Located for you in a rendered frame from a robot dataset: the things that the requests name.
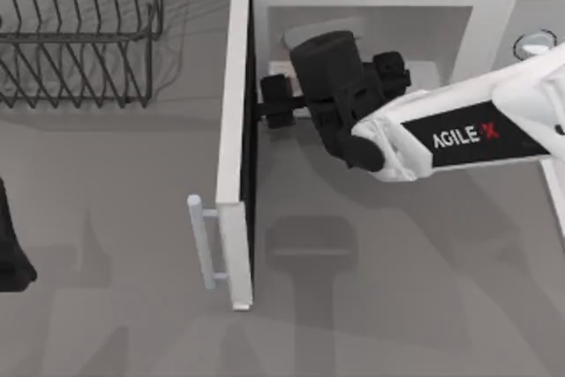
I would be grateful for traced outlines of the round microwave knob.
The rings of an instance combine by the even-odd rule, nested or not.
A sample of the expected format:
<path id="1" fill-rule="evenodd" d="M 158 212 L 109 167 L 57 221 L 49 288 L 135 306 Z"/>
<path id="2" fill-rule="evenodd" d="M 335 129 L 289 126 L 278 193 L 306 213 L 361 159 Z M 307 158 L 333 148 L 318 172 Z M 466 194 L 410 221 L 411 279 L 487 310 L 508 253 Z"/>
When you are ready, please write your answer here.
<path id="1" fill-rule="evenodd" d="M 523 34 L 518 37 L 513 45 L 514 58 L 519 61 L 546 53 L 557 45 L 557 36 L 548 29 L 540 29 L 537 32 Z"/>

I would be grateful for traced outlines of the white microwave door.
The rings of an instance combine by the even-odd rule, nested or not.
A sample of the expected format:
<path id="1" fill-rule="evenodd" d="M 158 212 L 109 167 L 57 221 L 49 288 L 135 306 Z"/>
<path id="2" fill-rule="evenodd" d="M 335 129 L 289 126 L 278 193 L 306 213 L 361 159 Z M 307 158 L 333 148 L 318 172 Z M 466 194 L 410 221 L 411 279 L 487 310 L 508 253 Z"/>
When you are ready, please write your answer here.
<path id="1" fill-rule="evenodd" d="M 253 0 L 230 0 L 215 204 L 231 307 L 253 305 L 257 166 Z"/>

